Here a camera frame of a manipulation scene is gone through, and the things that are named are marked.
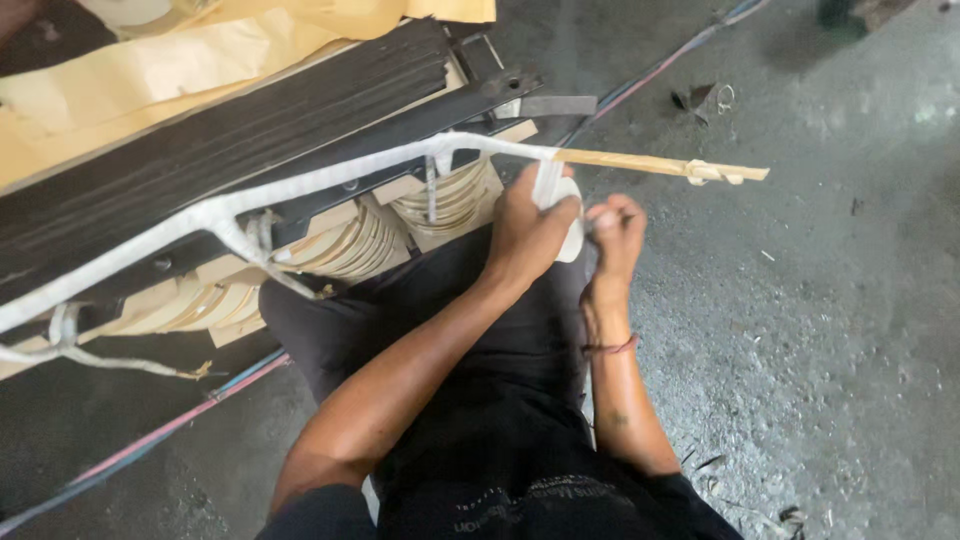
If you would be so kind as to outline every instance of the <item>person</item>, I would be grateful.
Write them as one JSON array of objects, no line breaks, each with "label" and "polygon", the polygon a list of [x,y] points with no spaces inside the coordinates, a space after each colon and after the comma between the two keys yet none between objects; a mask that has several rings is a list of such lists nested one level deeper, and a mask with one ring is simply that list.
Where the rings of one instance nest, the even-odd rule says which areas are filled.
[{"label": "person", "polygon": [[504,191],[492,227],[346,294],[263,286],[264,320],[320,407],[257,538],[741,538],[681,474],[637,369],[646,214],[622,194],[586,212],[587,283],[583,254],[554,262],[581,202],[539,212],[536,175]]}]

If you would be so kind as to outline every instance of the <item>gray floor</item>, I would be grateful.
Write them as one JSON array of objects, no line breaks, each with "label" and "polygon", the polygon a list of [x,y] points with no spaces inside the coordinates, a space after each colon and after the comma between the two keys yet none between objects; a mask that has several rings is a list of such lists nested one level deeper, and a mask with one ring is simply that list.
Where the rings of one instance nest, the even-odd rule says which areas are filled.
[{"label": "gray floor", "polygon": [[[734,3],[502,2],[492,40],[507,64],[536,64],[550,92],[603,95]],[[742,186],[592,167],[577,177],[590,201],[624,191],[650,214],[632,289],[641,369],[678,454],[692,453],[695,485],[748,538],[777,537],[756,513],[776,521],[794,504],[808,538],[960,538],[960,13],[938,4],[853,40],[816,25],[816,2],[776,0],[577,141],[773,169]],[[736,103],[709,107],[709,126],[673,109],[671,90],[710,83]],[[564,122],[545,127],[553,142]],[[37,394],[21,410],[35,423],[0,428],[3,510],[189,403],[162,385],[107,393],[122,381],[100,378],[85,401],[49,393],[81,376],[69,369],[51,364],[47,386],[0,386],[0,400]],[[48,420],[67,403],[101,426],[130,407],[158,418],[104,442],[95,423],[67,435]],[[278,370],[13,537],[252,537],[311,411],[297,372]],[[12,442],[29,429],[42,444]],[[722,467],[693,471],[720,454]]]}]

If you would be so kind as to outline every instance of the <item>cable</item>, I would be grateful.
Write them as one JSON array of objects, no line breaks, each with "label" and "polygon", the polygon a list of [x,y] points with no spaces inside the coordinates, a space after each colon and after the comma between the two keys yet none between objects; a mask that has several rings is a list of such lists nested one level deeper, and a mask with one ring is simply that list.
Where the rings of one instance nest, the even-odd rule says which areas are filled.
[{"label": "cable", "polygon": [[255,380],[260,379],[264,375],[267,375],[277,367],[284,365],[289,361],[290,356],[285,354],[281,349],[256,362],[253,366],[244,370],[232,380],[211,392],[205,402],[193,407],[187,412],[184,412],[174,420],[171,420],[170,422],[141,437],[140,439],[137,439],[127,448],[112,455],[111,457],[108,457],[97,466],[76,477],[73,479],[73,481],[67,484],[66,487],[60,490],[60,492],[53,498],[28,508],[19,514],[4,520],[3,522],[0,522],[0,537],[7,535],[15,528],[20,527],[36,516],[56,508],[67,501],[70,501],[74,497],[80,495],[101,481],[108,479],[113,475],[113,473],[116,473],[127,465],[135,462],[137,459],[152,450],[161,441],[172,435],[176,430],[183,427],[185,424],[202,414],[204,411],[212,408],[214,405],[220,403],[240,390],[243,390]]},{"label": "cable", "polygon": [[610,112],[614,107],[619,105],[620,102],[627,99],[631,94],[653,80],[654,77],[658,76],[661,71],[666,69],[671,63],[676,61],[676,59],[706,43],[711,37],[713,37],[714,34],[717,33],[717,31],[740,22],[741,20],[766,7],[767,4],[772,1],[773,0],[745,0],[744,2],[741,2],[735,8],[727,12],[727,15],[724,16],[724,18],[707,26],[690,41],[684,43],[684,45],[677,49],[677,51],[672,55],[657,62],[653,67],[643,72],[643,74],[636,79],[624,83],[613,92],[607,94],[607,97],[600,100],[600,103],[597,104],[597,107],[599,108],[597,112],[593,116],[588,116],[582,122],[580,122],[580,124],[572,132],[560,139],[555,146],[562,148],[569,146],[570,143],[577,138],[577,136],[579,136],[590,126],[590,124],[607,112]]}]

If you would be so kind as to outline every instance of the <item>white insulating tape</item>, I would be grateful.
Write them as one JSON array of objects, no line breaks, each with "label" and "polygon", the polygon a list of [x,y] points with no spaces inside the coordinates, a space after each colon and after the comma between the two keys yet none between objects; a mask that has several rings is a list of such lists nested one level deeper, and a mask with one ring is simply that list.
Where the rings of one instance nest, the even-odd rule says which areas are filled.
[{"label": "white insulating tape", "polygon": [[[163,246],[196,231],[210,231],[238,256],[255,264],[267,264],[270,254],[247,238],[237,225],[237,214],[343,184],[421,156],[452,155],[454,150],[460,148],[490,154],[510,154],[544,162],[550,162],[558,150],[549,146],[508,142],[483,135],[445,133],[271,184],[204,199],[83,266],[2,305],[0,333],[70,300]],[[24,355],[0,346],[0,359],[4,360],[37,363],[49,359],[47,356],[49,354],[43,351]]]}]

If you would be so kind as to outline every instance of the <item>right hand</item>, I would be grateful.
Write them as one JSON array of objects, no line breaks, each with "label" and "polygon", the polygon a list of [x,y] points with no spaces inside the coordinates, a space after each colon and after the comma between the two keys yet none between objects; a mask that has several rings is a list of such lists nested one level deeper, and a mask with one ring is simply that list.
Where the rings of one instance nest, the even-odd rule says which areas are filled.
[{"label": "right hand", "polygon": [[643,248],[647,214],[630,197],[614,193],[585,214],[593,223],[600,259],[583,301],[592,310],[626,308],[636,258]]}]

